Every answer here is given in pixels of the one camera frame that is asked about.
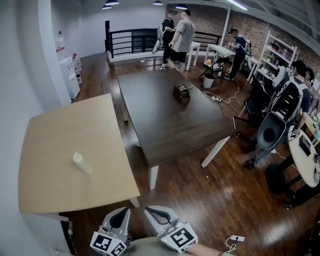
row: trash can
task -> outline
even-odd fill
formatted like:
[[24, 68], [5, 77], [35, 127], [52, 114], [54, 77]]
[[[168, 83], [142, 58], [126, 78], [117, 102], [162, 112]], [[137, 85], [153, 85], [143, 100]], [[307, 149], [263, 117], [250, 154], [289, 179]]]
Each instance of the trash can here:
[[214, 83], [214, 80], [215, 80], [215, 77], [213, 74], [210, 74], [210, 73], [204, 74], [203, 87], [211, 88], [212, 84]]

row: man in blue shirt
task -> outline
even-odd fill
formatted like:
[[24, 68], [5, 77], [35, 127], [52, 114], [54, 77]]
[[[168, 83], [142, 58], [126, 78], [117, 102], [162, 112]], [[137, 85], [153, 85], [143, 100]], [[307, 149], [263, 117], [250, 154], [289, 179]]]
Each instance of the man in blue shirt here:
[[232, 70], [230, 74], [226, 74], [224, 78], [226, 80], [233, 80], [236, 77], [242, 62], [246, 57], [246, 40], [242, 35], [239, 34], [238, 30], [234, 27], [231, 28], [229, 33], [232, 35], [232, 37], [235, 38], [235, 44], [229, 45], [230, 49], [235, 51], [235, 56], [233, 59]]

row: dark brown table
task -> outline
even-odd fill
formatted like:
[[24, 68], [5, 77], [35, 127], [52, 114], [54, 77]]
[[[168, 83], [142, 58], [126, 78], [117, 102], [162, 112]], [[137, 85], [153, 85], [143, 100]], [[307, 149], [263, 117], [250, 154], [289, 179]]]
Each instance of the dark brown table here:
[[[230, 135], [232, 121], [175, 69], [117, 77], [124, 121], [131, 118], [149, 166], [149, 187], [155, 188], [159, 165], [218, 142], [202, 167], [213, 159]], [[174, 85], [194, 87], [187, 106], [173, 97]]]

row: hair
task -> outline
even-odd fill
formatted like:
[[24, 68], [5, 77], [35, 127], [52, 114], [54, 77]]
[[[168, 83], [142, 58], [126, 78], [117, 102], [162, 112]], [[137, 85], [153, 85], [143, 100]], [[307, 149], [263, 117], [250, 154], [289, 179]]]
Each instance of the hair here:
[[190, 10], [183, 10], [181, 13], [185, 13], [186, 15], [188, 15], [189, 17], [191, 16], [191, 11]]
[[233, 32], [238, 32], [238, 29], [236, 29], [235, 27], [232, 27], [232, 28], [230, 29], [230, 34], [232, 34]]
[[296, 72], [305, 77], [306, 76], [306, 71], [307, 71], [307, 66], [302, 60], [297, 60], [292, 63], [292, 66], [296, 69]]
[[309, 74], [310, 74], [310, 81], [312, 81], [313, 79], [315, 79], [315, 73], [314, 73], [314, 71], [313, 71], [310, 67], [307, 67], [307, 68], [305, 69], [305, 72], [309, 72]]
[[178, 14], [178, 12], [176, 10], [170, 10], [168, 12], [168, 14], [172, 15], [172, 16], [176, 16]]

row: man in gray t-shirt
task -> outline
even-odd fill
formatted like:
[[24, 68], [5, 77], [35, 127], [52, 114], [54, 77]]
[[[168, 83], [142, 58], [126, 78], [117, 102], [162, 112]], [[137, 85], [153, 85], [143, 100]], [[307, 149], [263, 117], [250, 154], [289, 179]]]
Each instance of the man in gray t-shirt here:
[[174, 62], [179, 61], [180, 72], [183, 72], [185, 70], [186, 56], [195, 37], [196, 27], [190, 20], [190, 15], [191, 12], [189, 10], [183, 10], [181, 12], [182, 20], [180, 20], [178, 25], [176, 26], [174, 37], [169, 43], [172, 50], [170, 58], [168, 59], [168, 64], [170, 68], [177, 69], [177, 66]]

